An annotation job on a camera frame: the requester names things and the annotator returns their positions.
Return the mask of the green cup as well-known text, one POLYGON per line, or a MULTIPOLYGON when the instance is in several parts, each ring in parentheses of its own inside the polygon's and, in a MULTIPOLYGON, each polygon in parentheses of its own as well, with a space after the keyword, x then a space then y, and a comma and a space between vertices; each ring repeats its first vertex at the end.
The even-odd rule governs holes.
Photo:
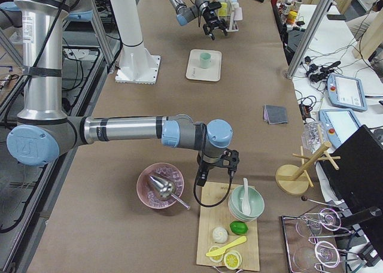
POLYGON ((199 56, 199 66, 202 69, 208 69, 211 66, 211 54, 208 52, 202 52, 199 56))

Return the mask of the cream rabbit tray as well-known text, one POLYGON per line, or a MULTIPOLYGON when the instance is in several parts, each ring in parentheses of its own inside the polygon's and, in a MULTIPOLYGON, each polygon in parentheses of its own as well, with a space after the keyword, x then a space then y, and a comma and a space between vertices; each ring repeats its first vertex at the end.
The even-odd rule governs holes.
POLYGON ((193 49, 190 51, 189 61, 186 70, 186 77, 189 80, 217 82, 221 77, 220 51, 193 49), (200 68, 199 56, 202 52, 211 54, 211 66, 208 69, 200 68))

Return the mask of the yellow cup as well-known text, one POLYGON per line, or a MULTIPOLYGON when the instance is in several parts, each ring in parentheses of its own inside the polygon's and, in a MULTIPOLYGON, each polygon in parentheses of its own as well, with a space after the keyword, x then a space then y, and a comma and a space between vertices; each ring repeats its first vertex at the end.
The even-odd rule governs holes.
POLYGON ((227 17, 227 2, 220 2, 221 7, 218 9, 218 16, 222 18, 227 17))

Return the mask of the pink cup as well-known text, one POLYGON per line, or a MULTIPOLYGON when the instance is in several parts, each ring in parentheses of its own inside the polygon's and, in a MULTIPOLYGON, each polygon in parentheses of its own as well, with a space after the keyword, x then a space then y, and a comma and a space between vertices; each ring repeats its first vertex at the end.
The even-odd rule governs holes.
POLYGON ((241 21, 243 19, 242 8, 238 7, 233 10, 233 21, 241 21))

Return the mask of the pink bowl with ice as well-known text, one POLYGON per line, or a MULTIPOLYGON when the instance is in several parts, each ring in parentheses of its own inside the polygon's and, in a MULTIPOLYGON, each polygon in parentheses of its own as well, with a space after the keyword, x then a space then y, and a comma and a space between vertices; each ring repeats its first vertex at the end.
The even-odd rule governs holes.
POLYGON ((136 183, 136 192, 141 202, 157 210, 181 201, 183 189, 181 171, 169 163, 155 163, 146 167, 136 183))

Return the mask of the metal scoop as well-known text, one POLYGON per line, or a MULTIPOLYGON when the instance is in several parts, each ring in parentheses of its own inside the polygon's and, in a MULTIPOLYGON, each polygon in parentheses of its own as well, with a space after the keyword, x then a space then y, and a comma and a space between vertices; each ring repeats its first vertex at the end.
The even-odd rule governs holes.
POLYGON ((173 181, 159 174, 150 174, 148 184, 154 190, 157 198, 161 201, 167 201, 168 199, 173 198, 187 210, 190 210, 190 206, 176 195, 176 185, 173 181))

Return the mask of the white ceramic spoon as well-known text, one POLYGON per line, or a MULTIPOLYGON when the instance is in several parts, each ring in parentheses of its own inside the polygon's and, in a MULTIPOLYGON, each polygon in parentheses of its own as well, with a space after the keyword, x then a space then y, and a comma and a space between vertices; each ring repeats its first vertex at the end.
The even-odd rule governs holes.
POLYGON ((250 200, 248 196, 248 180, 247 178, 243 178, 243 189, 244 189, 244 195, 242 200, 242 212, 243 214, 249 216, 251 214, 251 206, 250 206, 250 200))

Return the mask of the green lime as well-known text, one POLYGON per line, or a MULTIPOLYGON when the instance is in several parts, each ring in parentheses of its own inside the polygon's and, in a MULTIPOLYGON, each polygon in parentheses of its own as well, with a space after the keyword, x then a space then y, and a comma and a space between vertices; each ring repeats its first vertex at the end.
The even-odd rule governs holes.
POLYGON ((235 235, 246 235, 248 232, 247 224, 241 221, 235 220, 230 223, 229 227, 235 235))

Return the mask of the yellow plastic knife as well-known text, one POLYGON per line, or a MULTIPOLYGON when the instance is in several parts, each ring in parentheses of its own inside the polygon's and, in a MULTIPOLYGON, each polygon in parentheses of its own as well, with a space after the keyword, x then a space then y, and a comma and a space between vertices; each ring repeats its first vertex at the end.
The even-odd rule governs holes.
POLYGON ((223 255, 227 249, 230 249, 232 247, 235 247, 237 245, 241 245, 247 241, 246 236, 240 236, 239 238, 235 239, 234 241, 216 249, 213 251, 209 251, 205 254, 206 257, 215 257, 215 256, 220 256, 223 255))

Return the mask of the grey folded cloth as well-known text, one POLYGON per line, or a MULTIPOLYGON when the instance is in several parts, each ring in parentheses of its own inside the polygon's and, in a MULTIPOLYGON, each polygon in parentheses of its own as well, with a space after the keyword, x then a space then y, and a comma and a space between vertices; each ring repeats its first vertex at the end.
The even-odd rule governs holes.
POLYGON ((276 105, 264 105, 263 118, 264 121, 268 122, 270 125, 288 123, 286 108, 276 105))

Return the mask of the wooden mug tree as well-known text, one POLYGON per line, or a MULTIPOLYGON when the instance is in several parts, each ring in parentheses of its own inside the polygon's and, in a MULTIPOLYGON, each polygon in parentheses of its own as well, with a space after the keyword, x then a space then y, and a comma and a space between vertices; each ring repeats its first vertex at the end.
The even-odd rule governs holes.
POLYGON ((309 187, 312 187, 313 183, 308 174, 308 169, 317 161, 329 161, 334 169, 339 169, 336 160, 340 157, 331 156, 328 152, 332 144, 326 137, 324 125, 320 138, 322 143, 314 152, 303 148, 303 145, 301 146, 300 154, 296 155, 296 157, 301 159, 300 166, 283 165, 276 170, 276 183, 285 193, 299 196, 304 194, 309 187))

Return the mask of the lemon slice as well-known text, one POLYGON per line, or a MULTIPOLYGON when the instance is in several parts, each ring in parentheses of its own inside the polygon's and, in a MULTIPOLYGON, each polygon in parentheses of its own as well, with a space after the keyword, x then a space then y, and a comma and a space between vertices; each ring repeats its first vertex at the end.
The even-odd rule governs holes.
POLYGON ((237 270, 242 264, 242 256, 237 251, 229 251, 223 257, 224 265, 227 269, 237 270))

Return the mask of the clear glass mug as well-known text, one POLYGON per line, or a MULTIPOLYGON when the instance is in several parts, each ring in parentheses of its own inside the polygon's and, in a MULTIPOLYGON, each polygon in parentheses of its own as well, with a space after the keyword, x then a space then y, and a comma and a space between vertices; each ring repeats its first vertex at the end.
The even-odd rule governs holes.
POLYGON ((321 145, 320 134, 322 133, 323 124, 321 122, 309 122, 304 125, 302 134, 303 148, 314 152, 321 145))

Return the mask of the blue teach pendant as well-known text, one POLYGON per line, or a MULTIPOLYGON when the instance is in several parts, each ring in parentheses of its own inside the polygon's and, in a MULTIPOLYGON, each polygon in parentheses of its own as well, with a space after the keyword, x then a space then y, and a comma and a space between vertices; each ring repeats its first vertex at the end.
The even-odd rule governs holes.
POLYGON ((327 79, 330 103, 335 107, 367 111, 367 102, 360 79, 331 73, 327 79))
POLYGON ((360 126, 358 118, 351 109, 319 110, 319 120, 333 147, 340 147, 360 126))

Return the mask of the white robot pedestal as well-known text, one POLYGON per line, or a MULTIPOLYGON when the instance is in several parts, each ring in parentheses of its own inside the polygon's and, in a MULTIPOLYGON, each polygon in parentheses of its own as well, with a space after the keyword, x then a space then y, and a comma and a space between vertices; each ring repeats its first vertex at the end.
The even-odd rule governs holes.
POLYGON ((110 0, 122 42, 115 80, 119 83, 155 84, 160 56, 145 48, 136 0, 110 0))

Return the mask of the aluminium frame post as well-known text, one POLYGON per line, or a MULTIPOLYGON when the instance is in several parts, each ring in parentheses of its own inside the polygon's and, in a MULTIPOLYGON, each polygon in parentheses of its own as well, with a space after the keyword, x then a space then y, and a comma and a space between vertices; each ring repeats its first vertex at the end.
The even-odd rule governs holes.
POLYGON ((325 14, 328 12, 330 8, 330 4, 333 0, 320 0, 318 5, 316 6, 313 15, 310 19, 310 22, 306 28, 306 31, 300 40, 299 46, 290 62, 288 70, 286 72, 286 77, 290 80, 293 79, 300 63, 302 62, 306 51, 323 19, 325 14))

